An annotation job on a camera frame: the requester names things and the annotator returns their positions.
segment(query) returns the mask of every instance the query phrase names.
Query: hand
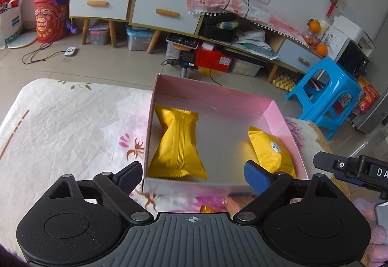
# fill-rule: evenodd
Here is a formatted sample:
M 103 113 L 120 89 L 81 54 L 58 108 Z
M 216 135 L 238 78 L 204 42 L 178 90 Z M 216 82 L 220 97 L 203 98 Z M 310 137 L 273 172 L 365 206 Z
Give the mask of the hand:
M 376 213 L 374 212 L 376 204 L 376 202 L 370 202 L 362 198 L 354 201 L 356 208 L 366 219 L 372 221 L 374 225 L 371 242 L 365 252 L 370 260 L 368 267 L 379 267 L 388 261 L 388 246 L 383 244 L 387 238 L 387 231 L 383 227 L 376 225 Z

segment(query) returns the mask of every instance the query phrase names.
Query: white remote device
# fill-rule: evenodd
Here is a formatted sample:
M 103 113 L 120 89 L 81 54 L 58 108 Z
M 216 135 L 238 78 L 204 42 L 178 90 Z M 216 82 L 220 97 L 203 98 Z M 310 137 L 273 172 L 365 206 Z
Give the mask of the white remote device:
M 72 56 L 72 55 L 74 55 L 75 49 L 76 49 L 76 47 L 69 47 L 69 48 L 65 51 L 65 56 Z

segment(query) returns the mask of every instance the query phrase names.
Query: pink box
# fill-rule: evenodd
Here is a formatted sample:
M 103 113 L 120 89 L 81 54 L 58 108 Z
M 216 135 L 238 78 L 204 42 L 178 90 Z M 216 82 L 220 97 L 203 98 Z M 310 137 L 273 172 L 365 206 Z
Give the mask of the pink box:
M 154 105 L 198 112 L 197 151 L 208 174 L 207 180 L 147 176 L 162 138 Z M 210 83 L 158 74 L 149 113 L 143 193 L 198 197 L 253 192 L 244 179 L 244 146 L 250 144 L 250 125 L 277 136 L 292 156 L 297 178 L 308 179 L 294 138 L 275 101 Z

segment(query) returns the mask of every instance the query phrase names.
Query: orange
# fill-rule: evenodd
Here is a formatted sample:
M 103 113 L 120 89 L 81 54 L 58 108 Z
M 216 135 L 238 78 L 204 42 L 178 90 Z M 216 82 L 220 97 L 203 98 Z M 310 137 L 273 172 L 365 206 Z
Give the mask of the orange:
M 329 50 L 327 49 L 327 46 L 325 44 L 319 44 L 315 48 L 319 56 L 326 57 L 329 53 Z
M 321 24 L 317 20 L 310 19 L 307 23 L 308 28 L 311 30 L 313 33 L 319 33 L 321 30 Z

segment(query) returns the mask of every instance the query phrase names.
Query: white printer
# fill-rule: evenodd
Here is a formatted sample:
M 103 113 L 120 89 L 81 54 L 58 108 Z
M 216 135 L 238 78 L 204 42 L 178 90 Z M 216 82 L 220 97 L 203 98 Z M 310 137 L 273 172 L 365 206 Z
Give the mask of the white printer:
M 361 49 L 365 56 L 369 57 L 372 51 L 376 49 L 371 38 L 357 24 L 353 23 L 344 16 L 335 16 L 333 26 L 348 35 Z

